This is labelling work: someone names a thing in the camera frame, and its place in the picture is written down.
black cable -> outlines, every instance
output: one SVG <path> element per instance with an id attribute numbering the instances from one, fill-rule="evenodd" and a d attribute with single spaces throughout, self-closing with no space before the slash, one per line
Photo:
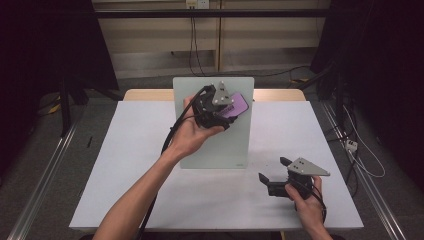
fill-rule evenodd
<path id="1" fill-rule="evenodd" d="M 178 128 L 181 126 L 181 124 L 190 117 L 194 117 L 194 116 L 188 116 L 188 117 L 184 117 L 185 114 L 188 112 L 188 110 L 191 108 L 191 106 L 193 105 L 194 101 L 200 96 L 200 94 L 205 91 L 206 87 L 203 87 L 202 89 L 200 89 L 196 95 L 194 95 L 194 97 L 191 99 L 191 101 L 189 102 L 189 104 L 186 106 L 186 108 L 184 109 L 184 111 L 181 113 L 180 117 L 175 121 L 174 126 L 171 127 L 171 130 L 168 133 L 168 136 L 165 139 L 165 142 L 163 143 L 163 147 L 162 147 L 162 151 L 161 151 L 161 155 L 165 152 L 165 150 L 168 148 L 169 144 L 171 143 L 172 138 L 175 135 L 175 132 L 177 132 Z M 147 222 L 149 221 L 150 215 L 152 213 L 153 207 L 155 205 L 156 202 L 156 198 L 157 198 L 157 194 L 155 196 L 155 198 L 153 199 L 152 203 L 149 206 L 149 209 L 147 210 L 146 216 L 144 216 L 143 222 L 140 226 L 140 229 L 137 232 L 137 236 L 135 239 L 142 239 L 143 238 L 143 233 L 144 230 L 146 229 L 146 225 Z"/>
<path id="2" fill-rule="evenodd" d="M 191 73 L 196 77 L 217 77 L 217 76 L 272 77 L 272 76 L 277 76 L 277 75 L 281 75 L 281 74 L 288 72 L 288 73 L 290 73 L 290 80 L 291 80 L 291 72 L 293 70 L 300 69 L 300 68 L 310 68 L 310 66 L 308 66 L 308 65 L 302 65 L 302 66 L 291 68 L 291 69 L 286 70 L 286 71 L 282 71 L 282 72 L 278 72 L 278 73 L 272 73 L 272 74 L 263 74 L 263 75 L 253 75 L 253 74 L 243 74 L 243 73 L 217 73 L 217 74 L 206 75 L 205 72 L 202 69 L 202 65 L 200 64 L 199 51 L 198 51 L 198 48 L 197 48 L 196 32 L 197 32 L 197 30 L 196 30 L 196 20 L 194 18 L 191 18 L 191 43 L 190 43 L 190 55 L 189 55 L 189 61 L 188 62 L 189 62 L 189 67 L 190 67 Z M 199 65 L 200 72 L 202 73 L 202 75 L 196 74 L 193 71 L 193 67 L 191 65 L 191 54 L 193 52 L 193 41 L 194 41 L 194 45 L 195 45 L 197 63 Z"/>
<path id="3" fill-rule="evenodd" d="M 202 69 L 202 65 L 200 64 L 200 59 L 199 59 L 199 51 L 197 49 L 197 30 L 196 30 L 196 20 L 194 18 L 191 18 L 192 21 L 192 29 L 193 29 L 193 33 L 194 33 L 194 46 L 196 48 L 196 58 L 197 58 L 197 64 L 199 65 L 200 68 L 200 72 L 202 72 L 203 76 L 206 77 L 206 74 L 203 72 Z"/>
<path id="4" fill-rule="evenodd" d="M 193 41 L 195 43 L 197 63 L 199 64 L 199 68 L 200 68 L 200 71 L 202 72 L 203 76 L 196 74 L 193 71 L 193 67 L 191 65 L 191 54 L 193 52 Z M 190 42 L 190 55 L 189 55 L 188 63 L 189 63 L 190 71 L 194 76 L 196 76 L 196 77 L 206 77 L 205 73 L 203 72 L 202 66 L 200 64 L 199 53 L 198 53 L 198 49 L 197 49 L 196 23 L 195 23 L 194 18 L 191 18 L 191 42 Z"/>

purple object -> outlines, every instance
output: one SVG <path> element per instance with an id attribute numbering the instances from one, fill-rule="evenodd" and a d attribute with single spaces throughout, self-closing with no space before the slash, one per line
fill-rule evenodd
<path id="1" fill-rule="evenodd" d="M 228 105 L 226 108 L 222 109 L 218 113 L 219 116 L 225 118 L 237 117 L 249 109 L 249 105 L 247 104 L 246 100 L 244 100 L 241 93 L 236 92 L 231 96 L 231 98 L 234 100 L 233 104 Z"/>

table surface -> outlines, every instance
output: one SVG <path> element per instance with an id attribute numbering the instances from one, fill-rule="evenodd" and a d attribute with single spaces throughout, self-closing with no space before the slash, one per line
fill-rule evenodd
<path id="1" fill-rule="evenodd" d="M 134 89 L 127 92 L 125 101 L 118 105 L 108 131 L 111 136 L 105 138 L 71 228 L 84 231 L 97 228 L 110 206 L 155 161 L 157 154 L 149 149 L 160 148 L 163 141 L 161 136 L 166 135 L 166 130 L 158 133 L 154 128 L 136 131 L 134 128 L 162 124 L 162 120 L 152 120 L 144 114 L 145 111 L 157 111 L 158 108 L 164 109 L 163 112 L 172 111 L 173 103 L 163 102 L 172 100 L 172 93 L 172 89 Z M 286 171 L 278 157 L 283 154 L 295 160 L 300 153 L 302 157 L 313 159 L 314 163 L 331 172 L 331 177 L 323 178 L 323 194 L 332 196 L 326 198 L 329 209 L 326 226 L 334 229 L 363 227 L 303 93 L 299 90 L 255 89 L 254 99 L 257 101 L 253 107 L 256 114 L 252 115 L 248 168 L 187 170 L 177 166 L 159 192 L 147 231 L 268 231 L 301 228 L 293 203 L 285 198 L 269 197 L 257 175 L 262 172 L 271 180 L 284 181 Z M 163 119 L 172 116 L 173 113 L 170 113 Z M 125 121 L 125 124 L 114 123 L 119 120 L 117 118 Z M 280 124 L 277 128 L 273 127 L 276 123 Z M 137 132 L 144 132 L 145 138 L 142 139 Z M 134 151 L 140 145 L 144 151 Z M 120 158 L 119 164 L 116 163 L 117 158 Z"/>
<path id="2" fill-rule="evenodd" d="M 254 89 L 255 101 L 306 101 L 299 89 Z M 124 101 L 174 101 L 173 89 L 131 89 Z"/>

black curtain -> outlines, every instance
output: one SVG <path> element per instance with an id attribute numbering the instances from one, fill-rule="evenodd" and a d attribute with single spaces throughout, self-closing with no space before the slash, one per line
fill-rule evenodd
<path id="1" fill-rule="evenodd" d="M 97 19 L 43 9 L 94 11 L 90 0 L 0 1 L 0 173 L 25 144 L 41 96 L 58 92 L 64 76 L 118 89 Z"/>

wire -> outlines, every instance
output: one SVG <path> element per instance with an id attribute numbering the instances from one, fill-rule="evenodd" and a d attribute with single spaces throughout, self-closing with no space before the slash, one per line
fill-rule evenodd
<path id="1" fill-rule="evenodd" d="M 196 49 L 196 58 L 197 58 L 197 63 L 199 65 L 200 68 L 200 72 L 202 72 L 203 77 L 206 77 L 206 74 L 203 72 L 202 69 L 202 65 L 200 64 L 200 59 L 199 59 L 199 51 L 197 49 L 197 35 L 196 35 L 196 20 L 194 18 L 191 18 L 191 43 L 190 43 L 190 57 L 189 57 L 189 66 L 190 66 L 190 71 L 191 73 L 196 76 L 196 77 L 202 77 L 201 75 L 197 75 L 196 73 L 194 73 L 193 68 L 191 66 L 191 53 L 193 52 L 193 40 L 194 40 L 194 45 L 195 45 L 195 49 Z"/>
<path id="2" fill-rule="evenodd" d="M 171 139 L 174 137 L 175 132 L 178 130 L 178 128 L 181 126 L 181 124 L 184 122 L 184 120 L 186 120 L 187 118 L 195 117 L 196 116 L 196 115 L 193 115 L 193 116 L 184 117 L 186 115 L 186 113 L 188 112 L 188 110 L 193 105 L 194 101 L 200 96 L 200 94 L 203 91 L 205 91 L 205 89 L 206 89 L 206 87 L 203 87 L 202 89 L 200 89 L 196 93 L 196 95 L 194 95 L 194 97 L 191 99 L 191 101 L 186 106 L 186 108 L 184 109 L 184 111 L 181 113 L 180 117 L 175 121 L 174 126 L 171 127 L 171 130 L 169 131 L 168 136 L 166 137 L 165 142 L 163 143 L 161 155 L 168 148 L 168 146 L 169 146 L 169 144 L 171 142 Z M 137 232 L 137 236 L 136 236 L 135 239 L 142 239 L 143 238 L 143 232 L 146 229 L 146 225 L 147 225 L 147 222 L 149 221 L 150 215 L 151 215 L 152 210 L 153 210 L 153 207 L 155 205 L 156 198 L 157 198 L 157 194 L 156 194 L 155 198 L 153 199 L 152 203 L 150 204 L 149 209 L 147 210 L 146 216 L 144 216 L 143 222 L 142 222 L 142 224 L 140 226 L 140 229 Z"/>
<path id="3" fill-rule="evenodd" d="M 51 100 L 51 101 L 49 101 L 48 103 L 46 103 L 46 104 L 42 105 L 41 107 L 38 107 L 38 110 L 41 110 L 41 109 L 43 109 L 43 108 L 46 108 L 46 107 L 48 107 L 48 106 L 52 105 L 53 103 L 59 102 L 59 97 L 60 97 L 60 94 L 57 94 L 57 95 L 53 98 L 53 100 Z"/>
<path id="4" fill-rule="evenodd" d="M 377 162 L 378 162 L 378 164 L 381 166 L 381 169 L 383 170 L 383 174 L 381 174 L 381 175 L 376 175 L 376 174 L 373 174 L 373 173 L 371 173 L 370 171 L 368 171 L 367 169 L 366 169 L 366 167 L 364 166 L 364 165 L 362 165 L 360 162 L 358 162 L 358 160 L 353 156 L 353 154 L 352 154 L 352 152 L 350 151 L 350 150 L 347 150 L 351 155 L 352 155 L 352 158 L 353 158 L 353 160 L 358 164 L 358 166 L 362 169 L 362 170 L 364 170 L 368 175 L 370 175 L 370 176 L 373 176 L 373 177 L 376 177 L 376 178 L 381 178 L 381 177 L 384 177 L 385 175 L 386 175 L 386 169 L 384 168 L 384 166 L 383 166 L 383 164 L 381 163 L 381 161 L 378 159 L 378 157 L 374 154 L 374 152 L 373 151 L 371 151 L 371 149 L 367 146 L 367 144 L 365 144 L 365 142 L 362 140 L 362 138 L 359 136 L 359 133 L 358 133 L 358 131 L 356 130 L 356 127 L 355 127 L 355 124 L 354 124 L 354 122 L 353 122 L 353 120 L 352 120 L 352 118 L 351 118 L 351 116 L 350 116 L 350 114 L 349 114 L 349 111 L 347 110 L 347 108 L 346 108 L 346 106 L 344 106 L 343 105 L 343 108 L 344 108 L 344 110 L 346 111 L 346 113 L 347 113 L 347 116 L 349 117 L 349 120 L 350 120 L 350 122 L 352 123 L 352 127 L 353 127 L 353 130 L 355 131 L 355 133 L 356 133 L 356 136 L 358 137 L 358 139 L 362 142 L 362 144 L 364 144 L 364 146 L 367 148 L 367 150 L 374 156 L 374 158 L 377 160 Z"/>
<path id="5" fill-rule="evenodd" d="M 298 67 L 294 67 L 291 68 L 289 70 L 285 70 L 282 72 L 277 72 L 277 73 L 271 73 L 271 74 L 243 74 L 243 73 L 217 73 L 217 74 L 211 74 L 211 75 L 206 75 L 205 72 L 202 69 L 202 65 L 200 64 L 200 58 L 199 58 L 199 51 L 198 51 L 198 47 L 197 47 L 197 34 L 196 34 L 197 30 L 196 30 L 196 20 L 194 18 L 191 18 L 191 43 L 190 43 L 190 55 L 189 55 L 189 67 L 190 67 L 190 71 L 191 73 L 196 76 L 196 77 L 216 77 L 216 76 L 243 76 L 243 77 L 272 77 L 272 76 L 278 76 L 284 73 L 289 73 L 290 74 L 290 80 L 291 80 L 291 72 L 293 70 L 296 69 L 300 69 L 300 68 L 310 68 L 309 65 L 302 65 L 302 66 L 298 66 Z M 200 72 L 202 73 L 202 75 L 196 74 L 193 71 L 193 67 L 191 65 L 191 55 L 193 52 L 193 42 L 194 42 L 194 46 L 195 46 L 195 54 L 196 54 L 196 58 L 197 58 L 197 63 L 199 65 L 200 68 Z"/>

